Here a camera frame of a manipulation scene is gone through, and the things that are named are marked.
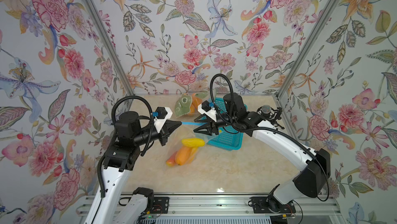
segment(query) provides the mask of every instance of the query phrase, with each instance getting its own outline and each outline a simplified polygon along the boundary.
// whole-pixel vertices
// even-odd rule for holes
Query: black cable
[[[236,133],[232,133],[232,132],[229,132],[229,131],[227,131],[226,129],[225,129],[225,127],[222,127],[223,128],[223,130],[225,130],[226,131],[226,133],[230,133],[230,134],[238,134],[239,132],[236,132]]]
[[[133,95],[133,96],[125,96],[125,97],[121,98],[119,101],[117,101],[117,102],[114,104],[114,106],[113,106],[113,108],[112,108],[112,122],[113,122],[113,124],[116,123],[116,110],[117,110],[117,107],[118,107],[122,102],[124,102],[124,101],[126,101],[126,100],[129,100],[129,99],[137,99],[137,100],[142,101],[142,102],[146,105],[146,107],[148,108],[148,110],[149,110],[149,116],[150,116],[150,121],[149,121],[149,125],[150,125],[150,126],[149,126],[149,135],[148,135],[148,138],[147,138],[147,141],[146,141],[146,144],[145,144],[145,148],[144,148],[144,149],[142,150],[142,152],[141,152],[141,156],[144,156],[145,153],[146,153],[146,151],[148,150],[149,142],[150,142],[150,139],[151,139],[151,137],[152,137],[152,132],[153,132],[153,128],[154,128],[154,119],[153,119],[152,108],[150,107],[150,104],[146,101],[146,99],[145,99],[145,98],[142,98],[142,97],[140,97],[140,96],[136,96],[136,95]]]
[[[112,139],[110,140],[109,146],[112,146],[114,142],[116,141],[117,138],[117,131],[114,132]],[[97,175],[98,175],[98,182],[100,186],[100,197],[104,198],[105,197],[105,182],[103,181],[103,176],[102,176],[102,163],[103,160],[105,159],[105,153],[103,153],[102,157],[99,159],[98,165],[97,165]]]
[[[325,198],[325,200],[323,201],[323,200],[321,200],[320,199],[320,197],[318,197],[317,196],[317,198],[320,200],[320,201],[322,201],[322,202],[325,202],[325,201],[327,201],[328,200],[328,198],[330,197],[330,186],[328,185],[328,179],[327,179],[327,175],[325,174],[325,171],[324,171],[324,169],[323,169],[323,167],[322,166],[320,166],[320,168],[321,168],[321,170],[323,171],[323,173],[324,173],[324,177],[325,177],[325,182],[327,182],[327,198]]]
[[[99,205],[98,205],[98,208],[97,208],[97,211],[95,212],[95,215],[94,215],[94,217],[92,218],[92,222],[91,222],[91,224],[93,224],[94,223],[94,220],[95,220],[95,217],[97,216],[97,214],[98,214],[98,210],[99,210],[99,207],[100,207],[100,204],[102,203],[102,197],[101,197],[101,199],[100,199],[100,202],[99,202]]]
[[[299,203],[297,203],[295,200],[292,200],[292,201],[295,202],[295,203],[299,206],[300,211],[302,212],[302,217],[300,218],[300,222],[298,223],[298,224],[300,224],[300,223],[302,222],[302,220],[303,220],[303,209],[302,209],[302,207],[299,205]]]
[[[120,206],[126,206],[126,205],[128,204],[128,202],[127,202],[126,204],[120,203],[120,201],[121,201],[121,200],[124,200],[124,199],[128,199],[128,202],[129,202],[129,201],[131,200],[131,197],[122,197],[122,198],[120,198],[120,199],[119,199],[119,205],[120,205]]]

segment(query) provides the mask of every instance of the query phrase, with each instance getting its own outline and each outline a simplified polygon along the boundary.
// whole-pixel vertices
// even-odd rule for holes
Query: teal plastic basket
[[[215,103],[220,108],[221,110],[226,112],[226,107],[225,107],[225,102],[222,98],[216,98]],[[236,133],[237,131],[231,127],[227,126],[225,129],[231,133]],[[241,143],[243,141],[243,134],[244,133],[237,133],[237,134],[231,134],[228,132],[225,132],[223,128],[219,129],[219,135],[217,135],[215,138],[209,140],[207,144],[223,148],[226,150],[238,150],[241,148]]]

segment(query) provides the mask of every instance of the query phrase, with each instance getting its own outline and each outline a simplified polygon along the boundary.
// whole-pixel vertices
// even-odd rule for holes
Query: blue flower print
[[[61,82],[52,82],[51,80],[41,83],[32,82],[35,79],[32,75],[32,69],[26,61],[19,58],[15,58],[15,64],[11,63],[9,67],[9,74],[13,78],[7,78],[0,73],[0,89],[3,89],[11,99],[16,96],[23,96],[29,99],[32,103],[32,113],[29,116],[29,121],[34,122],[42,112],[41,106],[36,100],[37,96],[40,93],[54,93]]]
[[[220,11],[218,11],[218,4],[219,0],[208,0],[207,8],[208,11],[211,13],[210,20],[214,22],[214,29],[211,33],[206,34],[205,38],[214,38],[216,32],[219,29],[222,29],[228,36],[237,35],[237,32],[234,31],[233,27],[227,25],[225,22],[229,19],[233,11],[231,5],[225,8],[221,8]]]

